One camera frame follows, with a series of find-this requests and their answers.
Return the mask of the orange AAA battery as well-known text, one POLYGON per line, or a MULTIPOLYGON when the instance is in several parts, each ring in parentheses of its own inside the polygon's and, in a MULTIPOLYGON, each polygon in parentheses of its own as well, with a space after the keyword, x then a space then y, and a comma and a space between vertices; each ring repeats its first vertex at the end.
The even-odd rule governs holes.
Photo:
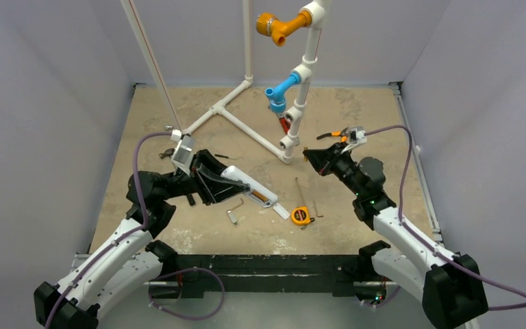
POLYGON ((268 201, 268 198, 267 198, 265 195, 263 195, 263 194, 261 194, 260 192, 258 192, 258 191, 252 191, 252 192, 251 192, 251 195, 252 195, 254 198, 260 200, 260 201, 263 202, 263 203, 265 203, 265 202, 268 201))

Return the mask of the white remote control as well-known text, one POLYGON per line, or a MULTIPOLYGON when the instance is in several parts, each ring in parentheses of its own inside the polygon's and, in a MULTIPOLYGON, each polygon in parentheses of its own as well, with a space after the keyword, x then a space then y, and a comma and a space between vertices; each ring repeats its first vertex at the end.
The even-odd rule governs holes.
POLYGON ((226 170, 224 170, 224 172, 222 173, 222 176, 229 178, 235 182, 242 182, 244 184, 248 184, 250 186, 250 191, 246 192, 245 196, 247 196, 249 199, 251 199, 253 202, 261 206, 262 208, 271 208, 275 203, 278 202, 278 196, 274 192, 269 190, 263 184, 259 183, 257 180, 255 180, 236 166, 229 166, 228 168, 226 168, 226 170), (251 195, 252 191, 258 191, 261 194, 265 195, 268 198, 268 201, 263 203, 260 200, 254 198, 251 195))

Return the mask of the white battery cover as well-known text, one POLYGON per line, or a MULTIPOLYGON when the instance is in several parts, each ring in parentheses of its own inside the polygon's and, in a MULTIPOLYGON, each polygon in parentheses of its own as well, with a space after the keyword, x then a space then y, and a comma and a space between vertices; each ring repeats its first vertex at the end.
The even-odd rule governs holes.
POLYGON ((273 205, 273 210, 283 219, 287 220, 290 218, 290 212, 287 211, 279 202, 273 205))

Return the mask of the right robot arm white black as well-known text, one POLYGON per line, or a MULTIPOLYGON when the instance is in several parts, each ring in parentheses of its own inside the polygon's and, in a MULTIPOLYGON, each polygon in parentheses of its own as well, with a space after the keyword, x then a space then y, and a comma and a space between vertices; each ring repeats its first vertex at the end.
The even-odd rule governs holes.
POLYGON ((358 219, 396 247, 359 257, 362 277, 379 274, 396 282, 421 303, 435 328, 457 328, 488 312, 476 261, 445 249, 403 215, 384 190, 382 161, 365 157, 356 162, 344 143, 307 149, 303 155, 319 175, 335 175, 354 193, 358 219))

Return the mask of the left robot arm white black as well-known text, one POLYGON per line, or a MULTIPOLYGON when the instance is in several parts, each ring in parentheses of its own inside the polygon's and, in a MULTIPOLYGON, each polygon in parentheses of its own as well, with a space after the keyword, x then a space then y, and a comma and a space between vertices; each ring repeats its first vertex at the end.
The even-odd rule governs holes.
POLYGON ((55 284, 34 291, 36 319, 44 328, 97 328, 103 312, 145 282, 174 279, 187 269, 177 252, 157 239, 174 217, 168 201, 198 195, 206 206, 248 195, 256 182, 235 166, 225 166, 200 150, 186 170, 135 170, 129 179, 131 208, 111 235, 81 265, 55 284))

